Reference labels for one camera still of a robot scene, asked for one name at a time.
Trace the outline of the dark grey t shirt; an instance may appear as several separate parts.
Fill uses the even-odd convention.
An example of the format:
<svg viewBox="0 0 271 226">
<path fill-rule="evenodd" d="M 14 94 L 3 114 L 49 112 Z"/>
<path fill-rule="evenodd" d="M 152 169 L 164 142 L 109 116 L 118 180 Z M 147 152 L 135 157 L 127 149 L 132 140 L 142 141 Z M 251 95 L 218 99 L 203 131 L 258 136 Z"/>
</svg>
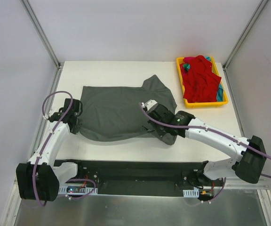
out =
<svg viewBox="0 0 271 226">
<path fill-rule="evenodd" d="M 171 112 L 176 110 L 172 92 L 157 75 L 146 79 L 141 87 L 84 86 L 80 101 L 83 112 L 79 117 L 79 132 L 98 142 L 114 142 L 134 137 L 155 137 L 173 145 L 176 137 L 159 135 L 148 123 L 139 103 L 155 100 Z"/>
</svg>

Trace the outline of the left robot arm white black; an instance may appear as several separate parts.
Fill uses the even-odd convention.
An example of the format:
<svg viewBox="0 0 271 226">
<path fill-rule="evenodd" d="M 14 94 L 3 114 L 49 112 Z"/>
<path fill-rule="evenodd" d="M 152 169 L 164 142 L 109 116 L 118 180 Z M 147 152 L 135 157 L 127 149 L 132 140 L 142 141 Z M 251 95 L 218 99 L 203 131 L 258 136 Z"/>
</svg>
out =
<svg viewBox="0 0 271 226">
<path fill-rule="evenodd" d="M 19 194 L 25 200 L 51 202 L 58 196 L 58 191 L 69 179 L 80 183 L 84 171 L 76 163 L 65 162 L 53 169 L 56 156 L 69 134 L 77 134 L 78 117 L 82 114 L 82 103 L 77 99 L 67 98 L 64 106 L 48 117 L 47 134 L 26 162 L 18 164 L 16 178 Z"/>
</svg>

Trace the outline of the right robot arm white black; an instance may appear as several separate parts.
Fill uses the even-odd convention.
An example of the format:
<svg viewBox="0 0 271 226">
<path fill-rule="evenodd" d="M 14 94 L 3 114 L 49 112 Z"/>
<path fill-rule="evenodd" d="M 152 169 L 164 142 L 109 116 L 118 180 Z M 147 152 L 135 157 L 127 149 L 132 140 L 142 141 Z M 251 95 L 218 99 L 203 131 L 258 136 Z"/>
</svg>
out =
<svg viewBox="0 0 271 226">
<path fill-rule="evenodd" d="M 204 161 L 198 169 L 197 182 L 207 186 L 213 180 L 237 176 L 241 180 L 256 184 L 265 165 L 266 151 L 263 140 L 257 136 L 238 137 L 207 125 L 194 115 L 178 111 L 172 113 L 155 100 L 140 104 L 160 136 L 172 135 L 200 141 L 228 155 L 220 161 Z"/>
</svg>

